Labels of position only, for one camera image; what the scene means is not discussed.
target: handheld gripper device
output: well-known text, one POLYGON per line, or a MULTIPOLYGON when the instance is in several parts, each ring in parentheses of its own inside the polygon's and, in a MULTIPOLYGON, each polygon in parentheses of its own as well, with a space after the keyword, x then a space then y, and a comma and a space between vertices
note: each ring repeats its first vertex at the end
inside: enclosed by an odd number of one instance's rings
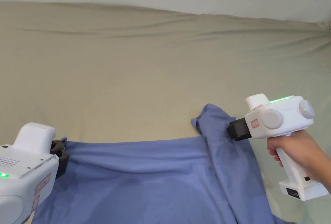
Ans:
MULTIPOLYGON (((227 128, 235 141, 291 135, 314 123, 314 110, 301 96, 269 101, 264 94, 258 94, 246 98, 246 103, 250 110, 245 117, 231 122, 227 128)), ((303 201, 329 194, 320 182, 311 180, 284 150, 278 148, 276 151, 288 176, 288 180, 279 182, 282 193, 303 201)))

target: finger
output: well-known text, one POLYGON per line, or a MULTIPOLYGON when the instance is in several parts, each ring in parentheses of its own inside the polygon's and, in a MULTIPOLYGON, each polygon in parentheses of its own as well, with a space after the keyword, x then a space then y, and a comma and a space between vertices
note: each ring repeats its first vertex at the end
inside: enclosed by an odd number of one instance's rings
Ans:
POLYGON ((269 154, 270 154, 271 156, 275 156, 275 155, 277 155, 276 150, 270 150, 270 151, 269 151, 269 154))
POLYGON ((278 137, 268 138, 267 148, 269 150, 275 150, 278 147, 282 147, 284 145, 284 143, 286 143, 288 138, 289 137, 287 137, 287 136, 278 136, 278 137))

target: wrinkled sheet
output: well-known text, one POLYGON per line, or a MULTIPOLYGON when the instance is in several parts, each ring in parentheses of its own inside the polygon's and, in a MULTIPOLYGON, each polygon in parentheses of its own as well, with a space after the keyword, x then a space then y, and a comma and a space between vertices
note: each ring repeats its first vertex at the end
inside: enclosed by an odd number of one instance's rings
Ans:
POLYGON ((249 141, 227 134, 232 120, 208 104, 191 121, 199 137, 69 142, 67 173, 32 223, 285 223, 271 213, 249 141))
MULTIPOLYGON (((206 103, 231 116, 245 99, 302 95, 308 132, 331 155, 331 30, 321 23, 192 15, 132 6, 0 3, 0 144, 36 122, 85 143, 193 137, 206 103)), ((329 224, 331 197, 281 194, 287 178, 250 139, 272 212, 329 224)))

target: sticker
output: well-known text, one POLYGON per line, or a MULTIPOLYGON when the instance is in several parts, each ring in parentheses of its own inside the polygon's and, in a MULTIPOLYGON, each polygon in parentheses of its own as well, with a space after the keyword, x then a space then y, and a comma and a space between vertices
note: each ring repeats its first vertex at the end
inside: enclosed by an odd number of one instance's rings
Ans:
POLYGON ((256 128, 256 127, 258 127, 258 126, 260 126, 260 124, 259 124, 259 122, 258 122, 257 119, 255 119, 255 120, 253 120, 253 121, 251 122, 251 127, 252 127, 252 128, 256 128))
POLYGON ((47 175, 47 177, 45 177, 36 187, 36 190, 34 191, 34 195, 37 195, 43 187, 46 186, 46 184, 48 184, 48 182, 51 179, 51 173, 47 175))
POLYGON ((40 195, 38 195, 38 196, 36 197, 36 199, 34 199, 33 204, 32 204, 32 210, 31 210, 31 213, 32 213, 34 210, 36 210, 36 208, 38 207, 39 198, 40 198, 40 195))

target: beige bedsheet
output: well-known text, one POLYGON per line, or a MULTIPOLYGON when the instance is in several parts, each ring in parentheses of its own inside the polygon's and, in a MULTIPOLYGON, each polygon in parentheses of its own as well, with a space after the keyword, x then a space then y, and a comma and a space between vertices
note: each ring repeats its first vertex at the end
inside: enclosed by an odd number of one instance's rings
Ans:
MULTIPOLYGON (((80 142, 196 136, 206 103, 232 116, 245 98, 302 95, 315 108, 309 133, 331 155, 331 30, 323 25, 190 15, 129 6, 0 3, 1 144, 24 124, 80 142)), ((326 224, 331 196, 282 195, 286 178, 253 140, 274 214, 326 224)))

